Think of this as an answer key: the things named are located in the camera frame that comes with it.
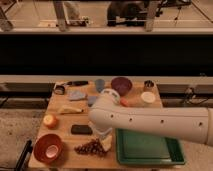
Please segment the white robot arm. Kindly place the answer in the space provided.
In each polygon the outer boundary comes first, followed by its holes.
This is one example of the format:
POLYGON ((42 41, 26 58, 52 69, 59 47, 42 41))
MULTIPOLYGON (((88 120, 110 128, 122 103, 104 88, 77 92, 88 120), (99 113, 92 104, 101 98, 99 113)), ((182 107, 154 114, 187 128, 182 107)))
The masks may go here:
POLYGON ((100 137, 113 129, 205 144, 213 147, 213 108, 139 108, 119 105, 120 95, 104 89, 89 109, 88 118, 100 137))

